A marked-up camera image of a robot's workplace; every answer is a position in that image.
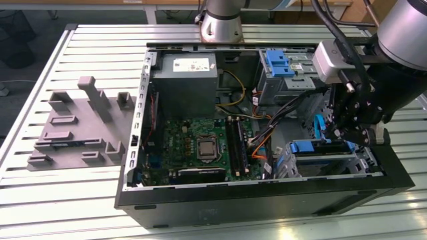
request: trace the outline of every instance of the ram slot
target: ram slot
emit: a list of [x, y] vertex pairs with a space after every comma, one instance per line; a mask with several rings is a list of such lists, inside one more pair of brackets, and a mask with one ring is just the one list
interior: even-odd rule
[[228, 117], [225, 120], [225, 134], [230, 173], [238, 177], [249, 172], [242, 127], [238, 117]]

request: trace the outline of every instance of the green circuit board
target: green circuit board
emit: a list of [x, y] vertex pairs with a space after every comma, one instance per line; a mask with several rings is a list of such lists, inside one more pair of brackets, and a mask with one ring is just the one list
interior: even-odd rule
[[[244, 138], [253, 136], [250, 121], [241, 120]], [[197, 159], [197, 138], [214, 139], [217, 146], [217, 158], [209, 163]], [[174, 168], [217, 167], [225, 169], [225, 181], [246, 181], [260, 179], [260, 163], [257, 159], [248, 157], [248, 174], [232, 175], [226, 145], [225, 120], [224, 119], [186, 119], [169, 120], [164, 124], [164, 146], [158, 159], [160, 167], [149, 170], [154, 186], [168, 185], [168, 170]]]

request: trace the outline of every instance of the motherboard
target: motherboard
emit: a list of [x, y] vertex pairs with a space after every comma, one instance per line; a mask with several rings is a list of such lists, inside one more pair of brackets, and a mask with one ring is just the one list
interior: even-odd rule
[[168, 120], [162, 153], [148, 156], [150, 185], [258, 180], [260, 162], [245, 144], [252, 136], [248, 118]]

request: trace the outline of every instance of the power supply label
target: power supply label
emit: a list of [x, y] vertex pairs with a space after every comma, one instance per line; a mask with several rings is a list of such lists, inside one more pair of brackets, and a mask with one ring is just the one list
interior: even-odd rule
[[208, 72], [208, 58], [176, 58], [173, 60], [173, 72]]

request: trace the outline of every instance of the metal table surface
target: metal table surface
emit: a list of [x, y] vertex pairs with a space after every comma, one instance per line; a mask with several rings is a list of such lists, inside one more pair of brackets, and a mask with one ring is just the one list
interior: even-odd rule
[[[341, 28], [348, 36], [364, 32]], [[317, 43], [322, 26], [245, 25], [250, 43]], [[386, 125], [393, 150], [416, 186], [337, 216], [200, 227], [144, 229], [113, 208], [118, 166], [26, 171], [47, 119], [53, 90], [83, 98], [77, 78], [94, 76], [106, 96], [140, 83], [146, 42], [198, 42], [193, 25], [79, 25], [66, 30], [0, 149], [0, 238], [18, 239], [427, 239], [427, 112], [418, 98]]]

